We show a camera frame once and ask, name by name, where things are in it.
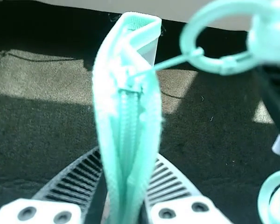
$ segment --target plastic ring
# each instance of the plastic ring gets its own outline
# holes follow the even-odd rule
[[[258,60],[246,51],[240,54],[214,59],[204,56],[204,50],[197,48],[196,39],[211,22],[230,15],[260,14],[269,12],[269,5],[259,0],[217,0],[198,11],[184,27],[180,37],[180,49],[187,55],[190,64],[198,69],[220,75],[237,74],[255,67]]]
[[[263,224],[280,224],[280,171],[270,175],[258,195],[258,212]]]

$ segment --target mint green ring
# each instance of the mint green ring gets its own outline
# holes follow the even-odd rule
[[[180,49],[187,61],[206,72],[220,75],[238,74],[259,63],[249,51],[214,59],[204,56],[204,50],[197,48],[196,39],[211,22],[230,15],[268,15],[269,5],[261,0],[217,0],[199,10],[185,25],[180,36]]]

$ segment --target screw hole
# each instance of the screw hole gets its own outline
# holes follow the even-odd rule
[[[208,210],[210,210],[210,209],[209,209],[209,207],[208,207],[206,204],[204,204],[204,203],[195,202],[195,203],[192,204],[192,210],[193,210],[194,212],[206,212],[206,211],[208,211]]]
[[[172,209],[161,209],[159,211],[159,217],[163,219],[171,219],[176,217],[176,214]]]
[[[63,211],[58,213],[55,217],[54,217],[54,223],[55,224],[65,224],[67,222],[69,222],[71,219],[71,213],[68,211]]]
[[[36,208],[35,207],[26,207],[20,213],[18,214],[18,219],[20,221],[27,221],[36,214]]]

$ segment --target car floor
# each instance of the car floor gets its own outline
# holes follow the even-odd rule
[[[0,206],[29,198],[97,145],[91,67],[117,15],[30,1],[0,3]],[[156,62],[180,51],[164,21]],[[245,49],[245,32],[206,29],[208,56]],[[182,64],[158,72],[160,153],[235,224],[260,223],[257,195],[280,169],[278,134],[250,72],[220,77]]]

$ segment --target mint green pouch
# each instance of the mint green pouch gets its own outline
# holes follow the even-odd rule
[[[137,223],[159,151],[161,92],[151,68],[160,34],[160,18],[124,13],[95,59],[93,103],[110,198],[109,224]]]

